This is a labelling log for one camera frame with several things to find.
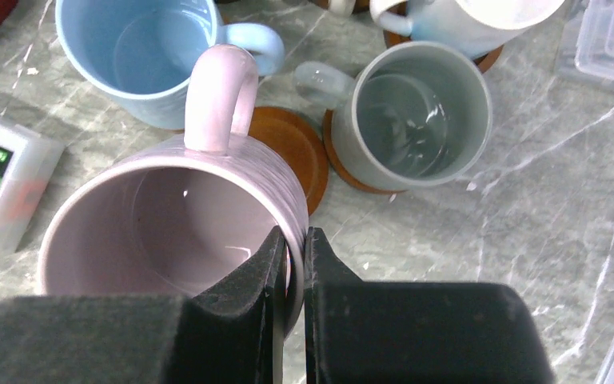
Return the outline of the grey-green ceramic mug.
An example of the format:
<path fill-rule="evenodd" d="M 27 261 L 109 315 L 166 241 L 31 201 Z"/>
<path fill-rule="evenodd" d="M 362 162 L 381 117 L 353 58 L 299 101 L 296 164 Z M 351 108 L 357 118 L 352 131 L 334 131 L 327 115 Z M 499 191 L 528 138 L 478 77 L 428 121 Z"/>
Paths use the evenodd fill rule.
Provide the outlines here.
<path fill-rule="evenodd" d="M 307 61 L 293 72 L 304 99 L 333 111 L 344 168 L 381 190 L 451 182 L 472 167 L 492 131 L 492 99 L 472 60 L 436 42 L 405 42 L 357 76 Z"/>

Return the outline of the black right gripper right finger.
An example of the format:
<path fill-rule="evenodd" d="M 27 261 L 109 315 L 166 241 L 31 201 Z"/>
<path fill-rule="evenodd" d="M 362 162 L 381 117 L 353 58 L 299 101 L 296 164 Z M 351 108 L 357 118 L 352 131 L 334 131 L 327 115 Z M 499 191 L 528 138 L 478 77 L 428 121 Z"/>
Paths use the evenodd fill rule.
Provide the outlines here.
<path fill-rule="evenodd" d="M 309 383 L 552 383 L 532 315 L 510 286 L 359 278 L 311 228 Z"/>

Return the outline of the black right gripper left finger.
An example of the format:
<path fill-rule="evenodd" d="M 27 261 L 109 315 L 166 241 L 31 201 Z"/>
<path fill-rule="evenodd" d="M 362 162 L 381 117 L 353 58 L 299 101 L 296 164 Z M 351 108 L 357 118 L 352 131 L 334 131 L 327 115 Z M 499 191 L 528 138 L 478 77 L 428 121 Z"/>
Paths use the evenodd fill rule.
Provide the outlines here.
<path fill-rule="evenodd" d="M 194 298 L 28 296 L 0 302 L 0 383 L 279 383 L 286 243 Z"/>

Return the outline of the cream ribbed ceramic mug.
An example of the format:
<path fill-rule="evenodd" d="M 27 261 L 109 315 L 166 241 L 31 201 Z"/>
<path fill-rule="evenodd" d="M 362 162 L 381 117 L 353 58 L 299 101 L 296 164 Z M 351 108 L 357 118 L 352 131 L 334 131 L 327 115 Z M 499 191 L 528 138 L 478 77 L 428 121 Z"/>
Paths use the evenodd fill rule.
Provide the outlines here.
<path fill-rule="evenodd" d="M 353 9 L 356 5 L 356 0 L 328 0 L 328 11 L 340 15 L 349 16 L 353 13 Z"/>

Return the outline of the white ceramic mug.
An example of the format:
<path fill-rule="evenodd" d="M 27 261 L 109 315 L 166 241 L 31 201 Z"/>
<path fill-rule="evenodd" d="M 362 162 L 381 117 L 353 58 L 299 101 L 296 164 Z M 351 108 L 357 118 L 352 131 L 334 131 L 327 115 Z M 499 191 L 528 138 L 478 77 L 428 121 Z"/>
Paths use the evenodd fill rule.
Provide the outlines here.
<path fill-rule="evenodd" d="M 405 1 L 406 15 L 391 9 L 400 1 L 369 3 L 382 29 L 413 41 L 439 42 L 469 58 L 479 58 L 552 16 L 562 0 Z"/>

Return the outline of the mauve ceramic mug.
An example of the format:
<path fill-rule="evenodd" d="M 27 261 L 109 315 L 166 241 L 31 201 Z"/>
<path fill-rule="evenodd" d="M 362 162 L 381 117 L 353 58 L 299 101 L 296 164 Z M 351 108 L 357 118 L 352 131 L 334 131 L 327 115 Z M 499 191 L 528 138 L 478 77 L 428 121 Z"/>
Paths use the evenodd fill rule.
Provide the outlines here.
<path fill-rule="evenodd" d="M 102 171 L 58 209 L 38 253 L 37 292 L 194 297 L 278 227 L 290 263 L 285 331 L 292 331 L 309 214 L 289 165 L 249 135 L 258 77 L 247 50 L 206 50 L 189 79 L 184 133 Z"/>

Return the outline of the light blue ceramic mug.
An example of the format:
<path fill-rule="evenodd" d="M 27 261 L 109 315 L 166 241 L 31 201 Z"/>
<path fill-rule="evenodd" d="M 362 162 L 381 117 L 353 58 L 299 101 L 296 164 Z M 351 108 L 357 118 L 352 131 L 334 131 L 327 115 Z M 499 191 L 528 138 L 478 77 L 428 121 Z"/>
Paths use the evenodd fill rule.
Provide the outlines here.
<path fill-rule="evenodd" d="M 261 76 L 275 74 L 285 60 L 278 32 L 227 24 L 213 1 L 58 1 L 55 23 L 67 58 L 85 79 L 163 130 L 184 129 L 189 76 L 211 46 L 249 51 Z"/>

